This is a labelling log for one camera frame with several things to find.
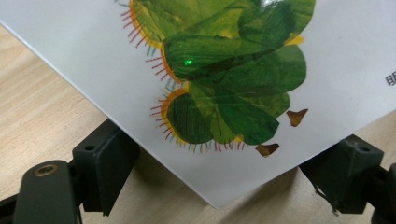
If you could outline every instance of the light wood grain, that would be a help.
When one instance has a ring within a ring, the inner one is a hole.
[[[105,119],[0,28],[0,199],[18,192],[22,175],[32,166],[70,161],[73,147]],[[396,112],[358,136],[386,152],[384,167],[396,161]],[[82,215],[84,223],[370,223],[372,212],[368,205],[364,215],[335,216],[297,168],[214,209],[142,152],[110,217]]]

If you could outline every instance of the wooden surface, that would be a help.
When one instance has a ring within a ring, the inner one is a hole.
[[[70,161],[73,147],[105,119],[0,27],[0,199],[18,192],[32,166]],[[396,111],[357,135],[386,152],[384,167],[396,161]],[[110,217],[82,216],[84,223],[370,223],[372,213],[368,205],[364,215],[335,216],[297,168],[214,209],[142,152]]]

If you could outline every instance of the chinese character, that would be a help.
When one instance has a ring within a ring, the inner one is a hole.
[[[393,86],[396,84],[396,72],[392,73],[392,75],[386,77],[388,85]]]

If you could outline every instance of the green caterpillar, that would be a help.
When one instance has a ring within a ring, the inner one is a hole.
[[[179,143],[259,145],[305,80],[299,33],[315,0],[134,0],[134,38],[160,49],[180,83],[159,106]]]

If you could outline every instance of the green light spot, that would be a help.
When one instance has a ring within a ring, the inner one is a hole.
[[[192,65],[192,60],[186,60],[184,62],[184,65],[188,66],[188,65]]]

